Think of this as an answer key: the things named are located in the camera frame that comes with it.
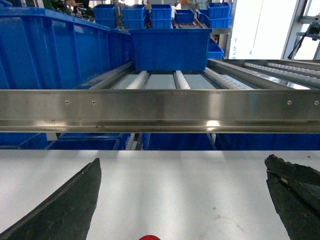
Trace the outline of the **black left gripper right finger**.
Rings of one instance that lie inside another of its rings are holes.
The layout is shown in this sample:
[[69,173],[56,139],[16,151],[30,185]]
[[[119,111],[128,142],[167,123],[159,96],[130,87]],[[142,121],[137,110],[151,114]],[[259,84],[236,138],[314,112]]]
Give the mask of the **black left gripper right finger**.
[[267,187],[276,213],[291,240],[320,238],[320,172],[269,155]]

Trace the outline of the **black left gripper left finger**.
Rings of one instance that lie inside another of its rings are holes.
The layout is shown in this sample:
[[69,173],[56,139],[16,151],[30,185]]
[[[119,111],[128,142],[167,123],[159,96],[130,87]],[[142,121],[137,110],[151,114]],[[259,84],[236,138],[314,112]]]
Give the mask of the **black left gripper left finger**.
[[0,234],[2,240],[85,240],[97,207],[102,170],[87,164],[36,208]]

